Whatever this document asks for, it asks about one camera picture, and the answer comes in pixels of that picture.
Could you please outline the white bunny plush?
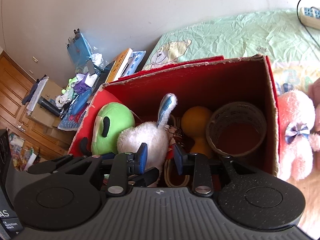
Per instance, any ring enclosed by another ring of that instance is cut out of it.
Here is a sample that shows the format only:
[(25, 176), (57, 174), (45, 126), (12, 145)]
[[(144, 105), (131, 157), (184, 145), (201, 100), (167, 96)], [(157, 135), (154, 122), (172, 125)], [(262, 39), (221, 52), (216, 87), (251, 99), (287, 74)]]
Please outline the white bunny plush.
[(137, 152), (140, 145), (146, 143), (148, 157), (145, 168), (156, 167), (162, 170), (169, 146), (165, 126), (176, 105), (176, 95), (172, 93), (166, 94), (160, 103), (157, 121), (144, 122), (136, 127), (127, 128), (120, 133), (117, 140), (118, 152)]

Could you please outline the green plush toy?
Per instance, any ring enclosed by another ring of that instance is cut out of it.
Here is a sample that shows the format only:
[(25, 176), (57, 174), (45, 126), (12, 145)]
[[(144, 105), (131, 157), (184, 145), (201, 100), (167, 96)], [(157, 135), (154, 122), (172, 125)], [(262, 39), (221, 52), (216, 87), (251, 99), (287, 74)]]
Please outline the green plush toy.
[(84, 137), (80, 142), (80, 150), (86, 156), (118, 154), (117, 140), (120, 133), (132, 127), (135, 127), (132, 112), (121, 103), (108, 103), (96, 116), (91, 149), (87, 149), (88, 138)]

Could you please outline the pink white bear plush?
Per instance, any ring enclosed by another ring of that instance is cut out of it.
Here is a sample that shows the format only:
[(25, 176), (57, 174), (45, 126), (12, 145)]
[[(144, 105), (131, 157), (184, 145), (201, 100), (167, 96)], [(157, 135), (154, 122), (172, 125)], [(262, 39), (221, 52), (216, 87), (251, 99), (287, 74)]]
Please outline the pink white bear plush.
[(312, 171), (313, 152), (319, 151), (319, 135), (312, 133), (316, 111), (313, 101), (300, 90), (278, 97), (279, 168), (277, 177), (305, 179)]

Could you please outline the mauve bear plush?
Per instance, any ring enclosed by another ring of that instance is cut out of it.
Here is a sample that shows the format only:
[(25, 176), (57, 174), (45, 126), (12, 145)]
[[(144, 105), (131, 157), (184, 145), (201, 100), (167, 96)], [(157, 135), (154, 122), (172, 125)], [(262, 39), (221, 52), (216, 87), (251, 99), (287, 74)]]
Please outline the mauve bear plush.
[(319, 133), (320, 130), (320, 78), (312, 83), (308, 88), (308, 96), (313, 101), (315, 107), (315, 124), (314, 131)]

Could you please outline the orange gourd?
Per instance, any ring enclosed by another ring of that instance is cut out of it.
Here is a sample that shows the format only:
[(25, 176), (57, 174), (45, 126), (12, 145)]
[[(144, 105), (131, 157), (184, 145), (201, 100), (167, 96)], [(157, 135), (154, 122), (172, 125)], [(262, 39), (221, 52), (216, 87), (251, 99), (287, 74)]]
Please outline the orange gourd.
[(190, 153), (201, 153), (208, 159), (212, 157), (212, 148), (207, 141), (206, 128), (212, 114), (206, 107), (195, 106), (188, 109), (181, 120), (183, 133), (194, 141)]

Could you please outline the blue patterned cloth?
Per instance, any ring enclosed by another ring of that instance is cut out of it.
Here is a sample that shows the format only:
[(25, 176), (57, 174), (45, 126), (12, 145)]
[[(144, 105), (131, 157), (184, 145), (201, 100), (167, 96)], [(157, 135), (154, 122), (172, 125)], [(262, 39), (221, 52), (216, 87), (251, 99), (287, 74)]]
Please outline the blue patterned cloth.
[(74, 108), (74, 105), (72, 105), (65, 116), (61, 119), (57, 128), (62, 131), (77, 131), (84, 118), (87, 106), (88, 104), (86, 104), (79, 113), (72, 115), (72, 110)]

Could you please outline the blue pencil case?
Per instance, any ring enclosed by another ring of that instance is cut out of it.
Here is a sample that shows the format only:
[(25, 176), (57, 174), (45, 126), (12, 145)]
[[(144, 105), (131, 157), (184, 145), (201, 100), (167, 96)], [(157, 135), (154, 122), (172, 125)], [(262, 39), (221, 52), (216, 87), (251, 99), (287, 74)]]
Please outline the blue pencil case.
[(71, 115), (77, 115), (84, 108), (91, 94), (92, 94), (92, 90), (88, 89), (84, 93), (78, 96), (78, 98), (76, 99), (76, 102), (73, 104)]

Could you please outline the cardboard box on floor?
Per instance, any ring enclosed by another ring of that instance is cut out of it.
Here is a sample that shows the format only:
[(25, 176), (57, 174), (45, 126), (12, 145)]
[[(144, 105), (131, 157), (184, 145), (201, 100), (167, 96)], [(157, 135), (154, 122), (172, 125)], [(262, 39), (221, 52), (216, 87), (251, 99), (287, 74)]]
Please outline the cardboard box on floor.
[(48, 128), (58, 118), (56, 98), (61, 95), (62, 88), (49, 77), (44, 77), (38, 84), (33, 97), (27, 104), (26, 116)]

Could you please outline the red cardboard box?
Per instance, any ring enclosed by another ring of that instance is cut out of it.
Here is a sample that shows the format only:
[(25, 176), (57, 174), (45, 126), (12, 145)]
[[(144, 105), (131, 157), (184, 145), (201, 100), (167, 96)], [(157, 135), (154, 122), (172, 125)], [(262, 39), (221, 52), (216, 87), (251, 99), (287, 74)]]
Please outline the red cardboard box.
[(250, 164), (269, 174), (278, 173), (279, 121), (278, 100), (269, 58), (252, 57), (207, 59), (170, 64), (146, 70), (103, 84), (96, 92), (70, 145), (76, 157), (82, 153), (80, 142), (91, 139), (97, 113), (105, 104), (127, 106), (141, 122), (155, 121), (160, 101), (167, 93), (177, 96), (174, 116), (194, 106), (212, 111), (231, 102), (248, 102), (260, 109), (267, 123), (266, 138)]

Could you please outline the black thermos bottle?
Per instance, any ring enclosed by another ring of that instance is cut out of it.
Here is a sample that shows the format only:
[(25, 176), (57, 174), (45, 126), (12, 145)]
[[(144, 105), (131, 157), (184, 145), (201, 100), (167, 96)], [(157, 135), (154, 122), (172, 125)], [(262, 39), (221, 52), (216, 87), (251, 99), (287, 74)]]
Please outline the black thermos bottle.
[(44, 97), (40, 97), (38, 102), (37, 102), (41, 107), (52, 113), (53, 115), (60, 117), (61, 116), (61, 110), (58, 109), (54, 104), (49, 102), (47, 99)]

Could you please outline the yellow book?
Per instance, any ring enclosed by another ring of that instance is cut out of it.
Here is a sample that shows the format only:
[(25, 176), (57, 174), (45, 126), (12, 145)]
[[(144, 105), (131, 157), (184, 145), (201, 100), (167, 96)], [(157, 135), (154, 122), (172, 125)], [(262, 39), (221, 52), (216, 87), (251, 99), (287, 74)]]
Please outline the yellow book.
[(126, 65), (129, 61), (129, 58), (132, 54), (133, 50), (131, 48), (127, 48), (126, 50), (122, 51), (116, 58), (114, 61), (114, 64), (109, 72), (109, 75), (106, 79), (106, 83), (111, 83), (113, 81), (117, 81), (124, 69), (126, 68)]

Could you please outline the blue patterned book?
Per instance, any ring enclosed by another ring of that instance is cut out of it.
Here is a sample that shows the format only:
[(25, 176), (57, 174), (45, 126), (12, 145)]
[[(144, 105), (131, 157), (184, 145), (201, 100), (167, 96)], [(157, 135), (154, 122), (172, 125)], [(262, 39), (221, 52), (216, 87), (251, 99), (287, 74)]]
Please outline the blue patterned book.
[(128, 63), (121, 75), (121, 77), (129, 76), (135, 73), (137, 67), (142, 62), (146, 51), (133, 51), (131, 56), (129, 57)]

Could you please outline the small green frog toy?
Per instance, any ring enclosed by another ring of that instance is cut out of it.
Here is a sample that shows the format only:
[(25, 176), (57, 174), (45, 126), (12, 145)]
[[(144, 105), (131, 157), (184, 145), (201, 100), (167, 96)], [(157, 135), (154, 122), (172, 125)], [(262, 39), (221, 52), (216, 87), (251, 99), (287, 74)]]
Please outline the small green frog toy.
[(75, 84), (77, 83), (78, 79), (77, 77), (74, 77), (72, 79), (68, 80), (68, 85), (65, 89), (61, 90), (62, 94), (65, 94), (66, 92), (68, 92), (70, 89), (74, 88)]

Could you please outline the green cartoon bed sheet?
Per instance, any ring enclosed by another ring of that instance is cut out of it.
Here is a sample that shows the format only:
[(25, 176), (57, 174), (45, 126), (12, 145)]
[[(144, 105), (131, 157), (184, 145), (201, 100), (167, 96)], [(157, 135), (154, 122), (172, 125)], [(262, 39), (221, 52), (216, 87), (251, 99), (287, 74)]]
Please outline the green cartoon bed sheet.
[(307, 32), (293, 9), (215, 18), (161, 36), (144, 70), (195, 59), (264, 54), (272, 62), (319, 62), (319, 31)]

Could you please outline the white power strip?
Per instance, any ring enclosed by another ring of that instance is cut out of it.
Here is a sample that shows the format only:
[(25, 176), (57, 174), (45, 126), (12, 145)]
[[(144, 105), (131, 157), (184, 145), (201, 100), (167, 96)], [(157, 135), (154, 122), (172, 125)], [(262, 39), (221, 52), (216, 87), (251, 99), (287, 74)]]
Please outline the white power strip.
[(301, 22), (314, 29), (320, 29), (320, 10), (314, 7), (311, 8), (300, 8), (299, 18)]

